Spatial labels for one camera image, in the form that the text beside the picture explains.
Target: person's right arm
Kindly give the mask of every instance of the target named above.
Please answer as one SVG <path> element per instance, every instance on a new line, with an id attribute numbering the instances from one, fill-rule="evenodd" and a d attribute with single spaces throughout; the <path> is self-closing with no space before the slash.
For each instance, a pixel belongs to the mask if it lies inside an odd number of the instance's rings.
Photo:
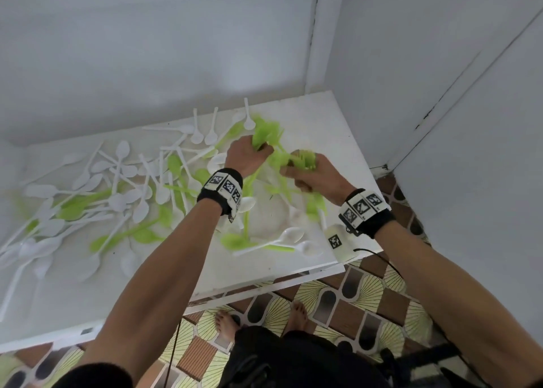
<path id="1" fill-rule="evenodd" d="M 302 190 L 320 192 L 337 206 L 355 190 L 321 154 L 315 171 L 287 166 L 281 173 L 294 178 Z M 492 386 L 527 387 L 543 378 L 543 349 L 472 276 L 396 221 L 379 229 L 375 240 L 410 294 Z"/>

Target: person's right foot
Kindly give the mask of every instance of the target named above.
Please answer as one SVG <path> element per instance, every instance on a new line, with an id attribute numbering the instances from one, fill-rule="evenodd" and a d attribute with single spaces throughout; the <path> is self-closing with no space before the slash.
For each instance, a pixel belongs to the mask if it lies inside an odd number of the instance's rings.
<path id="1" fill-rule="evenodd" d="M 234 342 L 236 332 L 240 326 L 234 318 L 226 311 L 219 311 L 215 314 L 215 329 L 228 341 Z"/>
<path id="2" fill-rule="evenodd" d="M 307 324 L 307 311 L 302 302 L 294 301 L 290 309 L 287 326 L 283 331 L 283 335 L 290 331 L 303 331 Z"/>

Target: black pants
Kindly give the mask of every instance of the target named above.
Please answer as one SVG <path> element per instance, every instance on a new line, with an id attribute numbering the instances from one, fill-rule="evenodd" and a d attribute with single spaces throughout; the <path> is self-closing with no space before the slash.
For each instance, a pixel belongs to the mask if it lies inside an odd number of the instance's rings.
<path id="1" fill-rule="evenodd" d="M 338 350 L 324 338 L 303 331 L 290 331 L 280 338 L 258 326 L 236 332 L 219 387 L 247 380 L 252 370 L 262 367 L 266 368 L 268 385 L 261 386 L 389 387 L 372 364 L 352 352 Z"/>

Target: black wristband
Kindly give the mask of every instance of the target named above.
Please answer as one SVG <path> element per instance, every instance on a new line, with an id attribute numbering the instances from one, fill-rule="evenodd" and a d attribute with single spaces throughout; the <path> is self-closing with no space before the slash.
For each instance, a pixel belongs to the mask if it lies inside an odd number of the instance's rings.
<path id="1" fill-rule="evenodd" d="M 385 224 L 395 220 L 386 203 L 376 193 L 363 188 L 356 189 L 347 197 L 339 219 L 347 232 L 356 236 L 365 234 L 371 239 Z"/>
<path id="2" fill-rule="evenodd" d="M 221 205 L 221 215 L 228 215 L 230 221 L 234 220 L 240 207 L 243 178 L 232 168 L 223 168 L 215 172 L 204 184 L 196 201 L 204 198 L 213 199 Z"/>

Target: person's right hand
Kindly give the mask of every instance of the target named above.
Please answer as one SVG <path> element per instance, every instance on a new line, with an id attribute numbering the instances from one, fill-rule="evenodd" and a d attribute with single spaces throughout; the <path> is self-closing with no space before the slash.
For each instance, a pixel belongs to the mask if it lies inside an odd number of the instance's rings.
<path id="1" fill-rule="evenodd" d="M 316 191 L 337 206 L 341 206 L 356 189 L 338 172 L 321 153 L 316 154 L 316 169 L 306 171 L 294 166 L 283 166 L 281 175 L 294 179 L 294 184 L 303 192 Z"/>

